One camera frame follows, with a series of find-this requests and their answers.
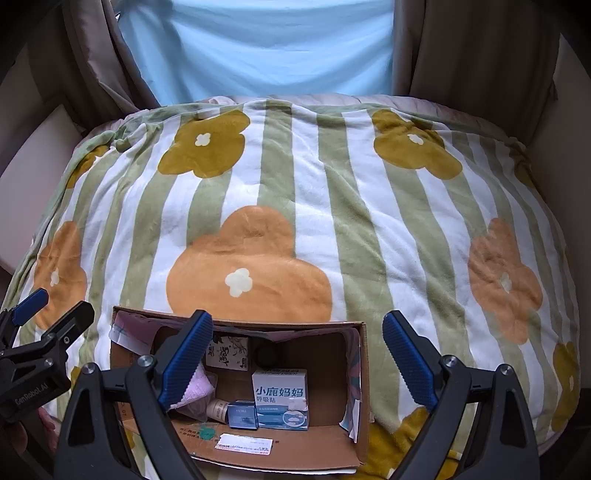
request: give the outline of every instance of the screw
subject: screw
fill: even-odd
[[[457,357],[453,355],[446,355],[443,357],[443,365],[446,367],[452,368],[455,367],[457,363]]]
[[[500,365],[499,370],[501,370],[503,375],[511,375],[513,373],[513,367],[507,364]]]
[[[154,362],[154,357],[152,355],[142,355],[138,358],[138,365],[141,367],[149,367]]]
[[[90,375],[91,373],[93,373],[95,371],[95,369],[96,369],[96,365],[93,363],[90,363],[90,364],[84,364],[80,370],[85,375]]]

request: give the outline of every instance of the paper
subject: paper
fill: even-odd
[[[248,337],[222,336],[214,333],[213,340],[207,347],[205,364],[209,367],[247,371],[250,367]]]
[[[216,445],[217,449],[230,450],[231,452],[254,453],[255,455],[269,455],[273,440],[257,439],[242,435],[222,433]]]

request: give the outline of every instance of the blue gripper pad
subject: blue gripper pad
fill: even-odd
[[[191,326],[193,317],[187,321],[187,325],[177,334],[183,336],[186,329],[189,329],[186,337],[162,373],[162,389],[158,397],[158,403],[160,403],[164,411],[168,411],[171,405],[180,402],[183,398],[189,381],[203,355],[205,355],[207,346],[213,337],[212,316],[205,311],[201,311],[201,315]]]
[[[36,289],[26,299],[19,303],[12,311],[13,325],[23,326],[32,319],[49,301],[47,290]]]
[[[438,402],[433,372],[392,313],[384,317],[382,335],[413,400],[433,411]]]

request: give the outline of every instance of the white flower center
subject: white flower center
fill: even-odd
[[[425,141],[417,134],[408,134],[407,137],[411,142],[415,142],[417,145],[423,145],[425,143]]]
[[[205,147],[205,145],[209,145],[209,140],[211,139],[211,137],[211,134],[199,134],[195,139],[195,146]]]
[[[501,282],[501,287],[503,287],[507,293],[509,293],[513,288],[513,282],[509,278],[509,274],[507,272],[503,272],[499,281]]]
[[[60,282],[60,273],[55,269],[51,272],[51,281],[49,282],[49,286],[53,287]]]
[[[225,283],[230,287],[230,295],[234,298],[252,288],[252,278],[247,268],[238,268],[235,272],[229,273]]]

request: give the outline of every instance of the mustard yellow flower print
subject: mustard yellow flower print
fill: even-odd
[[[579,364],[574,343],[557,343],[552,360],[562,387],[558,406],[552,417],[552,430],[559,432],[573,416],[579,403]]]
[[[89,171],[91,166],[93,166],[93,164],[95,163],[95,160],[98,157],[102,157],[105,153],[107,153],[108,150],[109,147],[107,147],[106,145],[99,145],[94,150],[88,152],[80,161],[80,163],[76,166],[76,168],[72,172],[72,175],[70,175],[68,183],[66,183],[66,188],[74,188],[74,185],[76,185],[76,182],[82,176],[82,174]]]
[[[462,171],[460,161],[445,150],[442,138],[432,130],[419,128],[422,122],[407,122],[390,110],[378,110],[372,122],[379,131],[374,150],[388,163],[412,170],[426,168],[442,180]]]
[[[203,179],[221,175],[242,156],[245,139],[241,132],[250,123],[240,110],[187,122],[178,129],[172,146],[162,156],[158,171],[163,175],[193,171]]]
[[[342,480],[387,480],[400,465],[413,446],[421,428],[429,417],[425,407],[419,407],[405,417],[394,433],[388,433],[378,423],[369,424],[368,461],[353,475],[343,475]],[[446,480],[456,473],[459,454],[450,450],[437,480]]]

